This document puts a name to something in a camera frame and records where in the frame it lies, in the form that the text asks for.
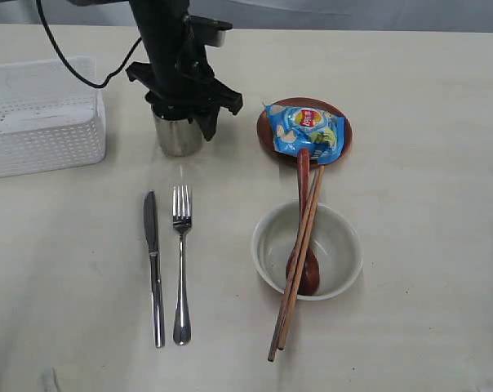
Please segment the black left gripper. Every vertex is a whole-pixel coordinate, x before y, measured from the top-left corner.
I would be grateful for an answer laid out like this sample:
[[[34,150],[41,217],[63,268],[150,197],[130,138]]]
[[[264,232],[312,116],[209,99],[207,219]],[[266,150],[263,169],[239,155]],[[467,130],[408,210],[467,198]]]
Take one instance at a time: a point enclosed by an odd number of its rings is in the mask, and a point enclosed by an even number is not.
[[[197,114],[205,141],[210,141],[216,133],[219,108],[236,115],[243,107],[242,94],[216,78],[204,48],[173,51],[156,48],[147,54],[149,62],[133,62],[126,68],[127,77],[132,82],[141,82],[169,105],[209,109]]]

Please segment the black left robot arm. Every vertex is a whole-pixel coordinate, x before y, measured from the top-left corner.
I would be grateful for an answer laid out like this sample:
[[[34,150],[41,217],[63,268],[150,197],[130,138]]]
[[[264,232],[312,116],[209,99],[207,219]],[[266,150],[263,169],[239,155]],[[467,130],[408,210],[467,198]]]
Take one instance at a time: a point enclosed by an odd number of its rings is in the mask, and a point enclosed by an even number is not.
[[[188,1],[137,0],[131,11],[149,61],[127,69],[130,81],[149,89],[145,100],[160,118],[196,121],[205,140],[216,132],[222,108],[237,114],[242,94],[219,81],[207,46],[220,47],[229,22],[189,13]]]

